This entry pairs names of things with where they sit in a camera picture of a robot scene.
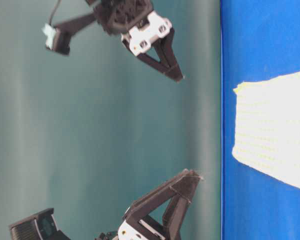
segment gripper jaw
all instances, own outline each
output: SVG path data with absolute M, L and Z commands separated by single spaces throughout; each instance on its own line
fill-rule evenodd
M 124 221 L 147 240 L 181 240 L 180 228 L 201 179 L 194 170 L 185 169 L 134 201 L 124 214 Z M 149 214 L 168 200 L 160 224 Z

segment blue surface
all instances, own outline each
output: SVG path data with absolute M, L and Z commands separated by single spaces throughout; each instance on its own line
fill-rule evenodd
M 300 71 L 300 0 L 223 0 L 221 27 L 222 239 L 300 240 L 300 189 L 232 156 L 233 89 L 244 81 L 264 81 Z

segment black plastic bracket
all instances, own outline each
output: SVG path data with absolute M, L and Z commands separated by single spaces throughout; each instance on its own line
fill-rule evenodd
M 134 201 L 123 219 L 148 240 L 159 238 L 144 227 L 140 223 L 141 220 L 164 236 L 166 240 L 181 240 L 180 228 L 201 179 L 194 170 L 183 170 L 155 190 Z M 160 224 L 149 214 L 168 200 L 170 202 Z
M 140 53 L 137 58 L 160 73 L 166 75 L 176 82 L 179 82 L 184 78 L 184 76 L 172 49 L 174 35 L 175 29 L 172 27 L 170 29 L 170 33 L 165 38 L 159 38 L 152 44 L 160 61 L 157 61 L 147 53 Z M 130 51 L 129 43 L 126 40 L 123 41 L 123 44 L 126 49 Z

